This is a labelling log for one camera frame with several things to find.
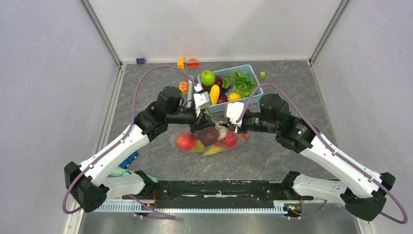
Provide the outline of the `red toy tomato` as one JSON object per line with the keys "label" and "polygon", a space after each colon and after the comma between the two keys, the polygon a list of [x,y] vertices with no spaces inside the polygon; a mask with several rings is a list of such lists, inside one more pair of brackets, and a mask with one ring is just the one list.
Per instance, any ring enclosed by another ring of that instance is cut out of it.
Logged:
{"label": "red toy tomato", "polygon": [[227,131],[226,136],[220,140],[220,143],[226,148],[231,149],[237,145],[238,139],[233,131]]}

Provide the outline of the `dark red toy peach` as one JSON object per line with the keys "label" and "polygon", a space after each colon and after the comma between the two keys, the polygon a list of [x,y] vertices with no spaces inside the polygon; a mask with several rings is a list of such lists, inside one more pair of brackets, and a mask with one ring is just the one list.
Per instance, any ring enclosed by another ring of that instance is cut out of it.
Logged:
{"label": "dark red toy peach", "polygon": [[194,132],[193,135],[196,140],[200,140],[205,147],[208,147],[218,141],[220,132],[215,127],[208,127]]}

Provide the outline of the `clear zip top bag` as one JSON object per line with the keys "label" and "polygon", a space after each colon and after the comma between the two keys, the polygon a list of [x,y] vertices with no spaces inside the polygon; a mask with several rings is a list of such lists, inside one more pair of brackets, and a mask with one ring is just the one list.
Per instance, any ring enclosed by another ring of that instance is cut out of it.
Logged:
{"label": "clear zip top bag", "polygon": [[233,150],[247,141],[249,141],[249,138],[246,134],[237,134],[219,125],[194,132],[186,127],[169,137],[169,142],[174,149],[202,156],[211,156]]}

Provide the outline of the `yellow-green toy fruit slice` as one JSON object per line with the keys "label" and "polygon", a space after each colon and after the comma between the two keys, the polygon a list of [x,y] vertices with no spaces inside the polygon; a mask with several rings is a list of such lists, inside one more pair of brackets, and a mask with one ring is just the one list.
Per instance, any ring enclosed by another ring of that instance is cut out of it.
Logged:
{"label": "yellow-green toy fruit slice", "polygon": [[201,152],[205,149],[205,146],[200,142],[200,140],[195,140],[195,145],[192,148],[192,152]]}

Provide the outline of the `red toy apple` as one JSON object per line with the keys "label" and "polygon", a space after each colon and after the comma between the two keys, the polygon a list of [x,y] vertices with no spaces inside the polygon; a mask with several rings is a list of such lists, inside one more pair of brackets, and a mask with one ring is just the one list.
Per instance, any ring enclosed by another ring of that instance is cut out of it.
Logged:
{"label": "red toy apple", "polygon": [[180,150],[190,151],[195,147],[195,138],[191,133],[180,133],[175,139],[175,144]]}

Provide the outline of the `yellow toy mango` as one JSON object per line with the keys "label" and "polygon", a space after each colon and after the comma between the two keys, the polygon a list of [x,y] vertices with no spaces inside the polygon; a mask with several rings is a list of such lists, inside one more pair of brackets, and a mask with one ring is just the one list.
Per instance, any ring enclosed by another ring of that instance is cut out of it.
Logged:
{"label": "yellow toy mango", "polygon": [[207,151],[203,153],[203,156],[210,156],[210,155],[217,154],[221,152],[222,149],[223,149],[222,146],[212,146],[211,148],[209,148]]}

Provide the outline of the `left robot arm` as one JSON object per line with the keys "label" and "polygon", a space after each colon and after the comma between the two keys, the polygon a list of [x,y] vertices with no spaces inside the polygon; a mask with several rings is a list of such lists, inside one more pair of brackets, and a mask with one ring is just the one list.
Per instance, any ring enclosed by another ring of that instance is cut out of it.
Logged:
{"label": "left robot arm", "polygon": [[132,115],[130,124],[115,140],[80,164],[69,162],[64,167],[67,188],[62,204],[64,213],[73,213],[66,208],[70,195],[78,203],[79,209],[86,213],[99,208],[108,198],[124,195],[138,195],[143,199],[150,197],[153,185],[145,173],[115,178],[108,176],[133,152],[164,133],[169,124],[188,125],[193,131],[213,127],[214,122],[204,113],[211,104],[207,91],[197,84],[192,97],[187,108],[181,103],[182,93],[178,88],[164,88],[156,101]]}

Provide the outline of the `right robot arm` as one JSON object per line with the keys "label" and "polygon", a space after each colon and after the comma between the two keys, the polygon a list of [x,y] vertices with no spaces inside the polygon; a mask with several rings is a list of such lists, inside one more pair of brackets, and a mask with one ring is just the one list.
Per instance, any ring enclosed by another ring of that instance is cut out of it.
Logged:
{"label": "right robot arm", "polygon": [[311,196],[338,203],[365,221],[374,220],[382,212],[395,177],[375,172],[352,159],[317,128],[291,115],[289,104],[279,95],[263,96],[259,112],[249,111],[242,102],[228,103],[225,117],[224,126],[228,129],[237,133],[273,133],[282,147],[316,162],[336,177],[332,181],[290,172],[281,186],[284,197]]}

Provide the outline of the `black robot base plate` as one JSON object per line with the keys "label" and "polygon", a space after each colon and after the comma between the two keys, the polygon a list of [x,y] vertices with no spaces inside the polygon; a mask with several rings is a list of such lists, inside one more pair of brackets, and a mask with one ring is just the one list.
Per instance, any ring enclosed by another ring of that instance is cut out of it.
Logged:
{"label": "black robot base plate", "polygon": [[149,181],[133,197],[153,200],[156,208],[230,209],[271,208],[274,201],[311,201],[310,195],[299,195],[292,188],[292,176],[283,180],[160,180]]}

